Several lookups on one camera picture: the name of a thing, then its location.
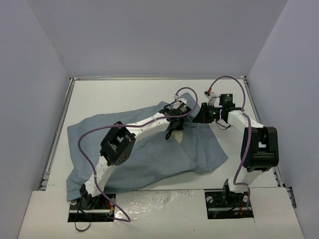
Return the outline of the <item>cream pillow with yellow band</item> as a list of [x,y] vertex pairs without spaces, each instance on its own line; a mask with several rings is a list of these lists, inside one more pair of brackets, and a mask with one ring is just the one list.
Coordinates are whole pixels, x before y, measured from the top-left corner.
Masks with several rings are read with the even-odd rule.
[[183,138],[183,131],[181,130],[175,130],[172,132],[172,136],[175,138],[175,140],[181,144],[182,138]]

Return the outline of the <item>striped blue beige pillowcase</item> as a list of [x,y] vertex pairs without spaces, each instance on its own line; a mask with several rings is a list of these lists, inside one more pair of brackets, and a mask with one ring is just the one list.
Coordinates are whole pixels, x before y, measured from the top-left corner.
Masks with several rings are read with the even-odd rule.
[[[195,99],[189,93],[184,93],[181,97],[187,100],[188,106],[196,108],[183,124],[181,142],[173,136],[166,139],[166,132],[159,132],[136,142],[129,159],[117,166],[108,179],[105,193],[116,194],[141,189],[186,171],[210,173],[227,160],[228,157],[210,126],[192,123],[193,117],[199,112]],[[80,197],[81,186],[93,173],[92,167],[80,151],[83,150],[91,162],[97,164],[100,143],[108,130],[93,132],[79,143],[80,136],[94,128],[112,125],[117,121],[127,124],[138,122],[154,115],[165,105],[166,102],[159,102],[155,106],[133,111],[99,114],[69,126],[67,135],[73,169],[66,180],[67,200]]]

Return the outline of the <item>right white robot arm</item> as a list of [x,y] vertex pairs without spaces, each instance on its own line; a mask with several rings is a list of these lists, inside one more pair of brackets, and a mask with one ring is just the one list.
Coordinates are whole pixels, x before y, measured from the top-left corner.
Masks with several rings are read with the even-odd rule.
[[249,195],[249,186],[258,176],[278,165],[278,132],[275,127],[256,122],[243,109],[234,106],[215,107],[203,103],[193,122],[219,120],[224,120],[243,135],[239,167],[234,176],[225,181],[221,193],[222,202],[232,206],[240,195]]

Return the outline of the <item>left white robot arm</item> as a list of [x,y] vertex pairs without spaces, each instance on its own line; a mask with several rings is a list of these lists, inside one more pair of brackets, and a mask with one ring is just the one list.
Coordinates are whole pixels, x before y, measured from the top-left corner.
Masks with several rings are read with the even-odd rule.
[[126,162],[136,142],[158,132],[166,132],[168,140],[173,131],[183,130],[184,119],[192,112],[185,98],[170,103],[155,115],[131,124],[121,121],[110,126],[110,130],[100,143],[100,158],[95,166],[87,155],[84,157],[92,166],[90,178],[81,186],[80,195],[85,209],[97,207],[101,191],[116,166]]

